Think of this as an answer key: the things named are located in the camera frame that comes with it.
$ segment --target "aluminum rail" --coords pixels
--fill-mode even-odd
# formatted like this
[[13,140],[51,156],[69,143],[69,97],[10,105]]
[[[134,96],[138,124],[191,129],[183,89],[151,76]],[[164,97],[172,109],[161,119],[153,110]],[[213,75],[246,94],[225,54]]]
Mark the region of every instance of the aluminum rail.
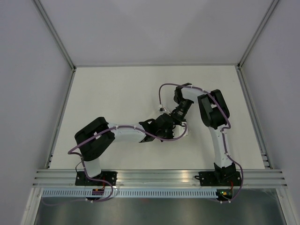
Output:
[[[118,188],[209,188],[194,178],[201,171],[213,170],[104,170],[117,172]],[[75,170],[38,170],[33,188],[82,188],[75,186]],[[244,170],[243,188],[287,188],[281,170]]]

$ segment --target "white table surface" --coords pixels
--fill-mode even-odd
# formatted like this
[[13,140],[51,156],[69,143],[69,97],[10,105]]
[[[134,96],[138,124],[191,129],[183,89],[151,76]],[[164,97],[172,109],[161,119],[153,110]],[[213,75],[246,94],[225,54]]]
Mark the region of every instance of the white table surface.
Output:
[[[135,124],[159,116],[158,88],[163,83],[220,89],[230,111],[232,129],[227,133],[232,157],[245,169],[264,168],[234,66],[77,68],[50,168],[74,169],[80,159],[67,155],[76,146],[74,135],[97,117]],[[162,89],[163,104],[170,110],[176,106],[174,88]],[[178,141],[112,143],[100,157],[102,168],[213,169],[212,140],[198,105],[192,105],[186,119],[189,135]]]

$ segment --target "glass panel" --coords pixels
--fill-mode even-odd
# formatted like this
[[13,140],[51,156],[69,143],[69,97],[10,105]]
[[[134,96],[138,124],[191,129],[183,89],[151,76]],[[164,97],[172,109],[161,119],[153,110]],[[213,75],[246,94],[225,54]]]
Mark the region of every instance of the glass panel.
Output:
[[[44,198],[63,203],[74,198]],[[40,204],[36,225],[285,225],[274,190],[243,190],[230,204],[208,199],[113,198]]]

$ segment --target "robotic arm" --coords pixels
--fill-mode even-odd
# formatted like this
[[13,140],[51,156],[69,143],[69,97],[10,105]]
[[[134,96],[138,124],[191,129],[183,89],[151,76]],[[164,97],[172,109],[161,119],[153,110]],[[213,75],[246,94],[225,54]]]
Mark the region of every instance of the robotic arm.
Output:
[[[80,144],[109,128],[122,127],[122,129],[112,129],[80,147],[88,175],[95,177],[101,173],[98,158],[113,142],[132,141],[144,143],[155,139],[151,135],[163,139],[174,139],[176,136],[183,135],[184,129],[182,127],[186,126],[185,116],[191,105],[195,103],[199,105],[202,121],[209,128],[212,136],[215,151],[215,178],[219,184],[224,184],[228,178],[234,176],[236,174],[235,164],[224,154],[222,128],[226,125],[226,120],[207,94],[203,91],[192,89],[189,85],[191,84],[186,83],[183,85],[186,87],[176,87],[174,101],[178,106],[171,113],[161,106],[160,111],[162,114],[159,117],[142,121],[135,125],[116,125],[107,122],[104,117],[99,117],[78,131],[75,135],[75,140],[77,144]],[[230,114],[221,91],[214,90],[210,94],[229,118]]]

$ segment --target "gray wall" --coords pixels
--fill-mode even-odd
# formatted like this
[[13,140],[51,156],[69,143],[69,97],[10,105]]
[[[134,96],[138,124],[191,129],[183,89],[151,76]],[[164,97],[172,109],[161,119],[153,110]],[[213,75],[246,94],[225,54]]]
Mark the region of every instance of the gray wall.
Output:
[[30,0],[0,2],[0,223],[19,224],[71,75]]
[[300,1],[282,0],[243,67],[273,166],[300,212]]
[[41,0],[77,65],[236,63],[271,0]]

